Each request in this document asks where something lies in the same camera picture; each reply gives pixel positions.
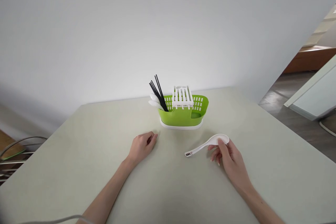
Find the tabletop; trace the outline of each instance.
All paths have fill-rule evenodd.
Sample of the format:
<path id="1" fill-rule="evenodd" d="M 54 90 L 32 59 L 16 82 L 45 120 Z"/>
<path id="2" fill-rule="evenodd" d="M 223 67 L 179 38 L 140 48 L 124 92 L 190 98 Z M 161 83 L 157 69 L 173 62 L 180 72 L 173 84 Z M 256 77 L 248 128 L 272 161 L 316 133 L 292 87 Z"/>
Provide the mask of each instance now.
<path id="1" fill-rule="evenodd" d="M 217 133 L 234 141 L 254 187 L 285 222 L 336 221 L 336 164 L 235 89 L 194 93 L 209 107 L 191 131 L 163 128 L 149 98 L 81 106 L 0 187 L 3 221 L 82 214 L 147 131 L 159 134 L 157 143 L 107 223 L 258 223 L 206 148 L 184 156 Z"/>

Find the white spoon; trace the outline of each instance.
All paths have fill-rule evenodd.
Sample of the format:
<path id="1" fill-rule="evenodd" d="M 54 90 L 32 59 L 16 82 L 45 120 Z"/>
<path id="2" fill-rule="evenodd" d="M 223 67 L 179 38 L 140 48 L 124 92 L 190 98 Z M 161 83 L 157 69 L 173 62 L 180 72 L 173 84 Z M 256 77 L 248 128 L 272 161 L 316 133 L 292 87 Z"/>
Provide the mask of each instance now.
<path id="1" fill-rule="evenodd" d="M 149 96 L 153 101 L 160 104 L 159 98 L 155 94 L 150 94 Z"/>
<path id="2" fill-rule="evenodd" d="M 150 105 L 152 105 L 153 107 L 156 107 L 157 109 L 161 109 L 162 111 L 164 111 L 164 109 L 162 108 L 162 106 L 159 103 L 157 103 L 156 101 L 149 100 L 148 103 Z"/>
<path id="3" fill-rule="evenodd" d="M 222 139 L 225 144 L 228 144 L 228 142 L 230 141 L 230 138 L 227 135 L 224 135 L 224 134 L 213 135 L 204 144 L 202 144 L 201 146 L 198 146 L 196 149 L 193 149 L 192 151 L 185 152 L 184 155 L 188 158 L 194 155 L 196 152 L 200 151 L 205 146 L 218 145 L 218 138 Z"/>

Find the floor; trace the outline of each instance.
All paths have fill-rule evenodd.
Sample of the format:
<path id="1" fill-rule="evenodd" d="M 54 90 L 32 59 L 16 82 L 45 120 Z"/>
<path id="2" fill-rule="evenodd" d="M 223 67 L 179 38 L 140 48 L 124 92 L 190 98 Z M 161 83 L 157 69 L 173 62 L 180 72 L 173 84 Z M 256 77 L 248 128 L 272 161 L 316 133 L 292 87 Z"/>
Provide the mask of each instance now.
<path id="1" fill-rule="evenodd" d="M 280 76 L 260 101 L 259 106 L 336 163 L 336 137 L 283 106 L 315 73 L 288 73 Z"/>

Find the chopstick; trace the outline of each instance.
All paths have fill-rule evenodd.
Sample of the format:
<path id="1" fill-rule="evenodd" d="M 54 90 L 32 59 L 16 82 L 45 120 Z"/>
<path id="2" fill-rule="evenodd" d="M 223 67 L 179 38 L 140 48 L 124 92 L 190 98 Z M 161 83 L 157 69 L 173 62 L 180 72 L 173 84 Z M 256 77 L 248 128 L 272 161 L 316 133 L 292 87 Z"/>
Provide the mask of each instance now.
<path id="1" fill-rule="evenodd" d="M 165 98 L 164 98 L 162 90 L 161 90 L 161 86 L 160 86 L 160 82 L 159 82 L 159 79 L 158 79 L 158 75 L 155 75 L 154 77 L 155 77 L 155 81 L 156 81 L 156 84 L 158 86 L 159 91 L 156 89 L 156 86 L 154 85 L 154 82 L 152 80 L 150 81 L 149 85 L 150 85 L 151 89 L 153 90 L 154 94 L 159 99 L 160 105 L 162 106 L 162 108 L 166 112 L 168 112 L 168 108 L 167 108 L 167 105 L 166 105 L 166 102 L 165 102 Z"/>
<path id="2" fill-rule="evenodd" d="M 160 82 L 159 82 L 158 75 L 155 75 L 154 77 L 155 77 L 155 80 L 156 80 L 156 84 L 157 84 L 157 86 L 159 88 L 160 94 L 161 94 L 161 98 L 162 98 L 162 101 L 163 101 L 163 104 L 164 104 L 164 108 L 166 108 L 166 110 L 168 111 L 167 105 L 166 105 L 166 103 L 164 101 L 165 98 L 164 98 L 162 90 L 161 90 L 161 85 L 160 85 Z"/>

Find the person's left hand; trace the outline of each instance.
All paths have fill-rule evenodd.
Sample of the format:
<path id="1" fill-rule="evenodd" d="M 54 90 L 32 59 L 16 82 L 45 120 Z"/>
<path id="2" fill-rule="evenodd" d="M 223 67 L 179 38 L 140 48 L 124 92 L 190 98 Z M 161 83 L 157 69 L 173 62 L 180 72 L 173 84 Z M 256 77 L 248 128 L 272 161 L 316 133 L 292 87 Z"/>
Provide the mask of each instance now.
<path id="1" fill-rule="evenodd" d="M 127 159 L 131 160 L 135 165 L 139 164 L 152 151 L 157 137 L 157 134 L 152 131 L 136 136 L 133 139 Z"/>

